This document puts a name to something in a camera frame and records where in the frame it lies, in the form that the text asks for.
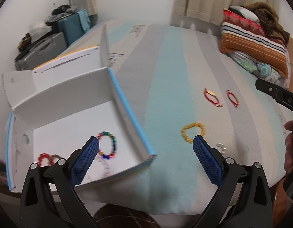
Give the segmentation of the person's right hand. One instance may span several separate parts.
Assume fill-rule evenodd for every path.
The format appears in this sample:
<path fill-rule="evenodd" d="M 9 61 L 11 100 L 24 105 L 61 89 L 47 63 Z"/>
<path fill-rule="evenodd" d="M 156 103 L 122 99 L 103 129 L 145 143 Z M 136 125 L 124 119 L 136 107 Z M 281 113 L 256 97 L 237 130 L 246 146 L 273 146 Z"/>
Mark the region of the person's right hand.
<path fill-rule="evenodd" d="M 284 128 L 286 131 L 290 131 L 290 134 L 287 135 L 285 138 L 285 162 L 284 162 L 284 170 L 286 171 L 287 174 L 292 172 L 293 168 L 293 157 L 292 157 L 292 152 L 293 152 L 293 120 L 288 121 L 285 125 Z"/>

